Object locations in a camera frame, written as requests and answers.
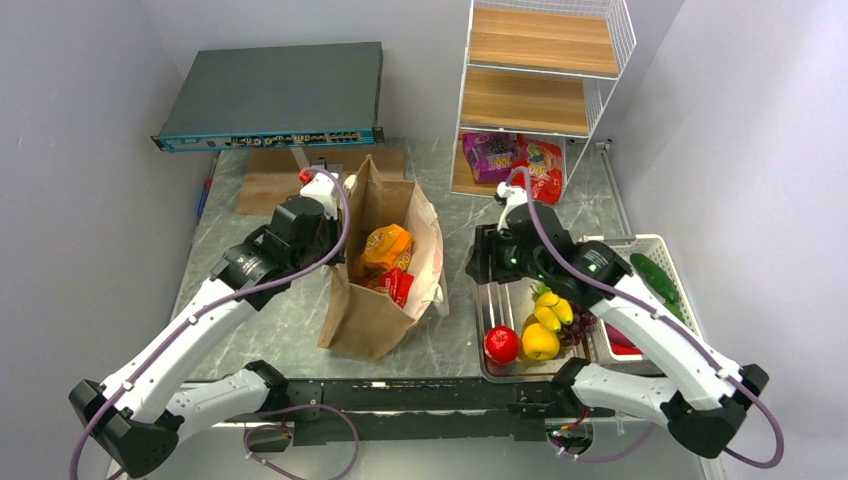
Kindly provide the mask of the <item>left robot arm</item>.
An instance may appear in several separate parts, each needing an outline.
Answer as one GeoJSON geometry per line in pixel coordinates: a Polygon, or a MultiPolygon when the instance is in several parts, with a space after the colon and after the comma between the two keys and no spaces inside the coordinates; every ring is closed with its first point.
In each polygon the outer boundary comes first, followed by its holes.
{"type": "Polygon", "coordinates": [[[70,404],[84,426],[69,475],[92,439],[140,479],[193,435],[243,414],[264,420],[290,408],[289,381],[265,361],[185,390],[188,376],[224,337],[276,295],[324,265],[334,265],[350,231],[346,195],[301,193],[280,204],[270,223],[227,250],[185,309],[124,367],[102,381],[82,380],[70,404]]]}

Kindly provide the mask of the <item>orange snack bag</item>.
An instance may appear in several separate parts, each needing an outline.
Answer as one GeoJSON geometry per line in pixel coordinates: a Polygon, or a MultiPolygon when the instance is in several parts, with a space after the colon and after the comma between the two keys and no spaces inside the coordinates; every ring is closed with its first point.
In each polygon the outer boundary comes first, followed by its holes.
{"type": "Polygon", "coordinates": [[[395,268],[407,271],[413,244],[412,234],[400,225],[391,224],[374,230],[368,235],[363,252],[354,263],[353,276],[371,278],[395,268]]]}

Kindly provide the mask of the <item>red apple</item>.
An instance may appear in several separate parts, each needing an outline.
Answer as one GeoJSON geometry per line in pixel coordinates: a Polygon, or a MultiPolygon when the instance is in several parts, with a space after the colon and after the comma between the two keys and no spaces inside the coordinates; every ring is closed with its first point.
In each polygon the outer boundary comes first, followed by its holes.
{"type": "Polygon", "coordinates": [[[521,340],[517,333],[506,326],[491,329],[484,338],[484,355],[492,362],[506,365],[513,362],[521,351],[521,340]]]}

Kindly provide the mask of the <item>purple grapes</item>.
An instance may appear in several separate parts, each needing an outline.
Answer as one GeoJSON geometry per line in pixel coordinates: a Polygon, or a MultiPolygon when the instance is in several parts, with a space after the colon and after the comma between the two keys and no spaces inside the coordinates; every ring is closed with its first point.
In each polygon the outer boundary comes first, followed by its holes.
{"type": "Polygon", "coordinates": [[[597,323],[597,317],[588,310],[574,304],[570,304],[570,307],[572,320],[570,323],[562,323],[558,333],[560,346],[565,349],[581,345],[597,323]]]}

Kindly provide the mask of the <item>brown burlap grocery bag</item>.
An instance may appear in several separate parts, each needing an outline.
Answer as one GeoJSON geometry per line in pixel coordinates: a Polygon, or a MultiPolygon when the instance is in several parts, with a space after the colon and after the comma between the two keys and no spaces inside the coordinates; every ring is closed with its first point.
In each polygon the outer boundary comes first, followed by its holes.
{"type": "Polygon", "coordinates": [[[346,182],[350,233],[345,264],[329,270],[331,297],[318,347],[369,361],[390,352],[429,307],[449,312],[442,229],[418,183],[391,179],[367,155],[346,182]],[[366,267],[361,259],[396,227],[411,236],[398,266],[366,267]]]}

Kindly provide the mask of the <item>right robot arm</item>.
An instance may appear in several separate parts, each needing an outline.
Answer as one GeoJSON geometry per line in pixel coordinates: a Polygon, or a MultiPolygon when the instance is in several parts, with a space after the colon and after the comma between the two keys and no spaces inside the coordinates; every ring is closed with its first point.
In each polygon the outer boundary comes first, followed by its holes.
{"type": "Polygon", "coordinates": [[[728,452],[769,381],[756,364],[721,356],[681,323],[602,241],[575,242],[553,210],[511,208],[502,226],[476,227],[466,273],[478,285],[536,280],[621,332],[663,375],[648,378],[577,358],[551,379],[557,411],[583,407],[626,413],[665,428],[704,458],[728,452]]]}

